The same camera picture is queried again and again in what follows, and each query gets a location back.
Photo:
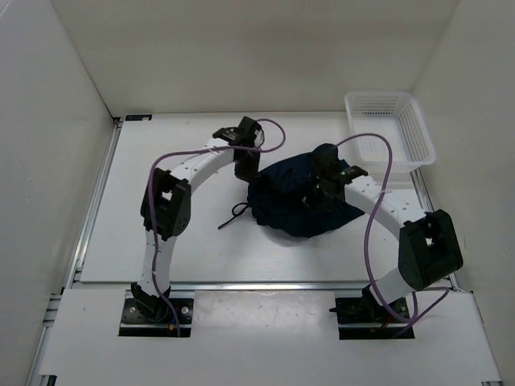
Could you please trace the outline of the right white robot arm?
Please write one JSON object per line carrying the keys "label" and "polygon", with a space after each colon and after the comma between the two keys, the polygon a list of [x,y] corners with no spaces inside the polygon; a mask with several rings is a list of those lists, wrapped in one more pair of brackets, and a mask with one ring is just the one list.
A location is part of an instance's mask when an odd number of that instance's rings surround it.
{"label": "right white robot arm", "polygon": [[362,290],[361,311],[370,321],[382,320],[391,305],[413,292],[425,290],[464,265],[455,227],[444,210],[423,211],[402,202],[358,166],[343,167],[330,154],[311,158],[315,197],[339,201],[369,215],[364,253],[369,254],[373,221],[398,241],[398,265],[382,278],[371,279]]}

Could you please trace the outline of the navy blue shorts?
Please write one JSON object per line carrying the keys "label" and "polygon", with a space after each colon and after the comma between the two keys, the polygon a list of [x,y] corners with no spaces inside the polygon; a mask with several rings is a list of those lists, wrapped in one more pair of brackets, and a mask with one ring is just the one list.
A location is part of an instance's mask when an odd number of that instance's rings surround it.
{"label": "navy blue shorts", "polygon": [[257,224],[285,232],[295,238],[311,238],[334,231],[364,215],[364,212],[337,198],[316,197],[314,157],[329,155],[346,169],[337,147],[323,143],[313,151],[285,158],[262,169],[247,189],[247,201],[232,208],[232,217],[222,229],[251,211]]}

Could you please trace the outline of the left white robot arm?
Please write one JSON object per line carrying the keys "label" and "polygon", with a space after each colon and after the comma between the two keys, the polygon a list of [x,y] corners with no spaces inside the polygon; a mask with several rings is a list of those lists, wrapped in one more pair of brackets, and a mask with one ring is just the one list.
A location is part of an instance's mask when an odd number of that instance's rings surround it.
{"label": "left white robot arm", "polygon": [[190,223],[192,195],[218,170],[233,164],[237,178],[257,175],[264,133],[258,121],[243,117],[236,127],[217,130],[204,147],[183,151],[188,158],[171,170],[151,169],[140,209],[146,248],[140,278],[131,284],[138,311],[152,322],[171,313],[171,257],[178,236]]}

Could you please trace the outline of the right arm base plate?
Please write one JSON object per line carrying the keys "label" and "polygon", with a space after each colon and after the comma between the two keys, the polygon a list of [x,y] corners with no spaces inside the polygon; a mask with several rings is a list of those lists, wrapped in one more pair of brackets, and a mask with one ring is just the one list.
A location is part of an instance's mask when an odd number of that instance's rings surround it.
{"label": "right arm base plate", "polygon": [[414,330],[380,307],[372,310],[362,298],[336,298],[329,310],[337,318],[339,340],[414,339]]}

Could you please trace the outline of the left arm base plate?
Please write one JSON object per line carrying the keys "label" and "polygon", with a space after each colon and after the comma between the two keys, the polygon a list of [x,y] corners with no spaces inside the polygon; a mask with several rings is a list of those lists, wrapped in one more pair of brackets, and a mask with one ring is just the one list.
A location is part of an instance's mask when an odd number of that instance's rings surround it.
{"label": "left arm base plate", "polygon": [[194,299],[180,295],[169,298],[176,317],[165,302],[158,300],[157,309],[150,310],[127,293],[121,312],[118,335],[141,338],[189,338],[192,333]]}

